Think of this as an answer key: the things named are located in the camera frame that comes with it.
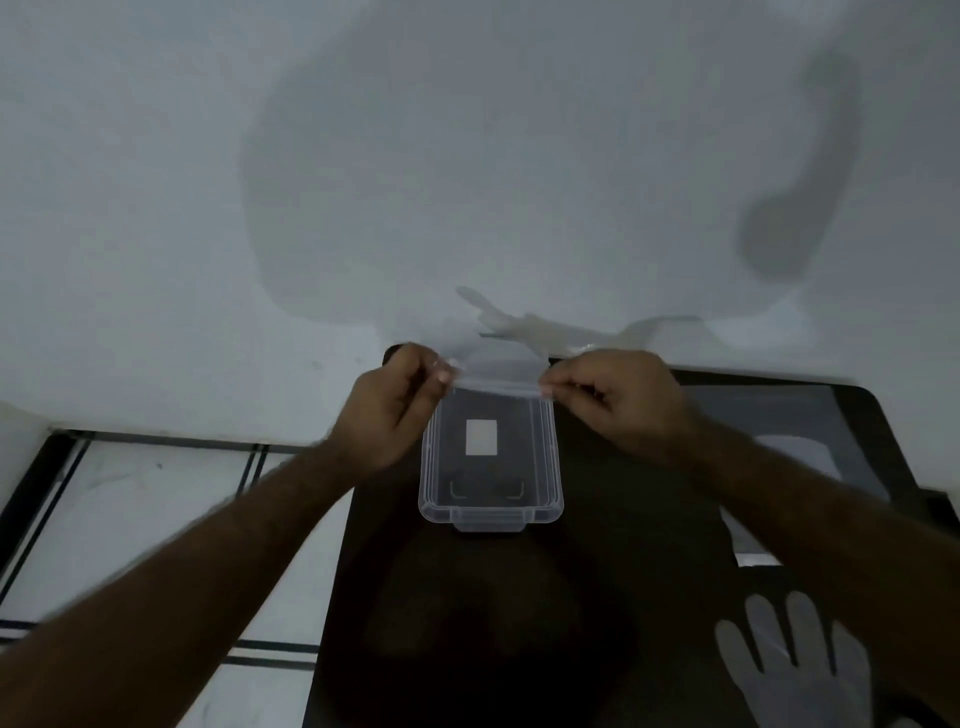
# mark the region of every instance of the forearm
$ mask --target forearm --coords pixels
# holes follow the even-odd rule
[[[702,419],[684,462],[904,686],[960,724],[960,545]]]
[[[320,444],[0,656],[0,724],[175,725],[353,475]]]

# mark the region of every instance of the floor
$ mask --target floor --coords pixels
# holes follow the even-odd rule
[[[126,568],[291,457],[81,441],[0,580],[0,642]],[[181,726],[300,728],[350,494],[307,539]]]

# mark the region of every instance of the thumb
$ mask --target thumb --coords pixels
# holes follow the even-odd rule
[[[396,424],[396,433],[404,440],[413,442],[423,434],[434,410],[446,394],[450,372],[437,370],[430,373],[410,401],[407,411]]]
[[[547,389],[554,400],[570,410],[587,427],[604,433],[610,422],[611,411],[593,395],[572,384],[553,384]]]

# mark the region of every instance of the rectangular plastic box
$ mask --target rectangular plastic box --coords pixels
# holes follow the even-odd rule
[[[555,521],[563,510],[553,402],[454,386],[423,433],[423,517],[502,532]]]

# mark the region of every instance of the person's right arm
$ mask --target person's right arm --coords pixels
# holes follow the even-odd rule
[[[540,384],[622,449],[688,473],[890,674],[960,726],[960,543],[709,420],[654,354],[589,352]]]

